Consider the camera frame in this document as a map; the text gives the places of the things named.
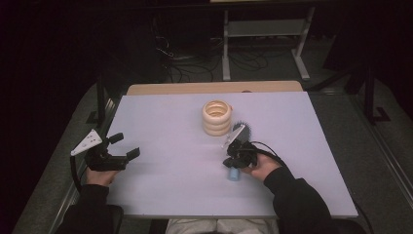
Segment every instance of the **table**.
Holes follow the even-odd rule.
[[[211,89],[196,94],[203,86]],[[257,93],[259,87],[263,92]],[[108,202],[122,206],[126,215],[148,218],[274,217],[273,195],[261,182],[249,175],[227,178],[220,147],[225,136],[202,130],[203,104],[220,98],[233,105],[233,120],[250,124],[253,140],[269,144],[296,177],[314,186],[334,217],[357,216],[310,99],[299,88],[298,82],[274,81],[132,86],[108,133],[122,132],[125,139],[109,152],[140,147],[141,155],[117,176]],[[245,89],[255,93],[235,93]]]

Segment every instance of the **person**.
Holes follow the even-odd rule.
[[[257,162],[256,167],[244,168],[242,172],[262,181],[270,189],[274,194],[273,208],[279,218],[279,230],[267,232],[258,227],[255,229],[258,233],[338,233],[328,207],[316,189],[309,185],[304,178],[294,178],[287,167],[282,167],[278,162],[263,154],[257,155]],[[112,182],[116,173],[87,170],[87,184],[82,189],[79,202],[66,212],[63,223],[57,231],[58,234],[111,233],[112,222],[110,221],[110,213],[105,206],[105,200],[109,192],[107,186]],[[276,225],[259,222],[257,219],[246,220],[244,223],[246,224],[239,225],[233,222],[237,228],[250,228],[253,225],[277,228]],[[203,231],[196,231],[200,227],[200,223],[194,219],[190,221],[188,219],[184,219],[184,221],[172,219],[169,221],[167,233],[201,233]],[[210,229],[210,231],[217,233],[216,231],[219,230]]]

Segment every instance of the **person's left hand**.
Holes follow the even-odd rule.
[[[90,168],[86,169],[86,184],[97,184],[101,186],[109,186],[115,179],[115,175],[119,171],[107,171],[107,172],[97,172],[92,171]]]

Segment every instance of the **dark background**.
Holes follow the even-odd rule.
[[[111,4],[88,1],[89,7]],[[13,230],[77,103],[98,75],[112,97],[130,84],[167,78],[163,56],[155,49],[154,15],[83,12],[78,6],[83,5],[62,0],[2,2],[0,64],[6,108],[1,132],[6,142],[1,147],[1,233]],[[220,14],[175,17],[169,12],[155,17],[164,22],[157,30],[182,46],[202,44],[221,31],[216,20]],[[412,117],[412,16],[412,3],[405,1],[331,5],[317,10],[311,34],[337,35],[326,68],[342,70],[364,60]],[[182,27],[168,30],[178,24]],[[199,25],[206,30],[198,30]]]

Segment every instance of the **black sleeve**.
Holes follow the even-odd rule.
[[[78,203],[67,210],[56,233],[112,233],[112,215],[106,206],[108,194],[108,187],[84,185]]]
[[[303,178],[295,179],[288,168],[273,170],[264,184],[274,194],[273,207],[281,234],[334,234],[338,230],[328,207]]]

